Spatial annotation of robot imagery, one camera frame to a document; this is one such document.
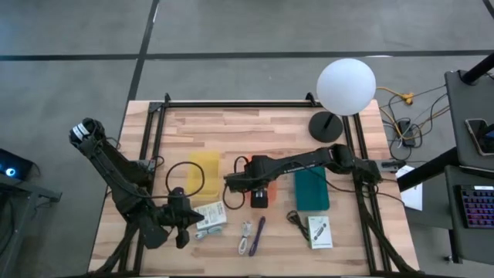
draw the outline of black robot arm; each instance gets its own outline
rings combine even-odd
[[[268,183],[276,180],[280,175],[318,166],[326,167],[337,174],[349,174],[356,170],[361,180],[369,184],[381,180],[381,174],[374,161],[356,158],[347,146],[334,144],[331,147],[320,147],[315,151],[280,159],[254,155],[244,166],[243,172],[224,177],[225,185],[230,192],[253,191],[251,206],[266,208]]]
[[[157,207],[147,193],[154,164],[128,161],[108,142],[103,125],[97,120],[84,119],[70,131],[69,139],[111,188],[118,212],[130,225],[130,231],[139,229],[142,232],[148,249],[155,249],[167,241],[169,232],[163,226],[178,228],[178,248],[187,245],[189,235],[186,228],[203,220],[204,216],[191,209],[190,200],[182,197],[183,188],[174,188],[168,196],[168,203]],[[129,235],[124,236],[116,253],[123,248],[121,245],[129,243]]]

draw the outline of small box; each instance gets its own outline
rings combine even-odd
[[[223,202],[201,205],[194,208],[194,210],[204,216],[204,220],[197,223],[198,230],[208,229],[212,226],[226,223],[226,211]]]
[[[327,216],[310,216],[307,221],[309,223],[310,248],[333,248],[330,218]]]

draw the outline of wooden tabletop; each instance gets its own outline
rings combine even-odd
[[[149,101],[131,101],[123,123],[120,151],[130,160],[137,159],[144,132]],[[282,158],[323,146],[309,135],[307,124],[320,108],[178,108],[167,109],[160,155],[165,163],[157,169],[154,195],[166,195],[164,177],[167,170],[180,161],[187,161],[196,151],[217,151],[220,154],[220,176],[233,172],[233,161],[239,155],[267,154]],[[377,101],[360,113],[367,151],[370,159],[388,159],[387,140],[381,123]],[[151,129],[153,146],[155,126]],[[354,146],[359,154],[357,135],[350,117]],[[344,134],[336,143],[346,144]],[[172,171],[170,184],[185,187],[188,167]],[[354,189],[350,175],[335,175],[327,170],[327,177],[336,186]],[[385,174],[385,178],[394,178]],[[228,222],[221,235],[210,235],[202,241],[193,238],[196,228],[188,229],[191,241],[183,249],[175,248],[173,232],[158,249],[144,249],[142,275],[162,276],[295,276],[295,275],[365,275],[369,273],[355,194],[328,188],[330,209],[326,212],[300,213],[328,215],[333,237],[332,249],[312,250],[296,226],[286,220],[286,213],[295,209],[293,175],[278,178],[276,201],[268,208],[250,208],[249,203],[239,210],[227,209]],[[400,197],[398,185],[385,181],[380,192]],[[227,193],[231,205],[241,201],[240,194]],[[219,196],[208,200],[218,201]],[[193,205],[205,200],[192,199]],[[405,261],[418,269],[404,208],[398,201],[378,196],[384,232]],[[162,204],[165,200],[155,200]],[[244,221],[254,223],[252,242],[261,216],[266,217],[259,247],[254,257],[240,256],[237,248]],[[111,198],[105,201],[100,227],[96,235],[90,270],[101,266],[121,240],[125,221],[115,209]],[[373,238],[377,268],[382,270],[377,241]],[[134,254],[130,255],[130,266]]]

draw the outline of phone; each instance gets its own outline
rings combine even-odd
[[[494,155],[494,131],[488,131],[486,120],[468,119],[465,124],[479,154]]]

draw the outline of charging cable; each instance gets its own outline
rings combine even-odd
[[[252,232],[252,223],[251,222],[243,222],[242,223],[242,239],[240,239],[239,244],[239,255],[243,255],[247,250],[247,238],[250,236]]]
[[[223,227],[221,227],[220,225],[211,227],[209,229],[196,232],[195,239],[200,240],[206,237],[207,235],[220,234],[222,233],[222,231],[223,231]]]

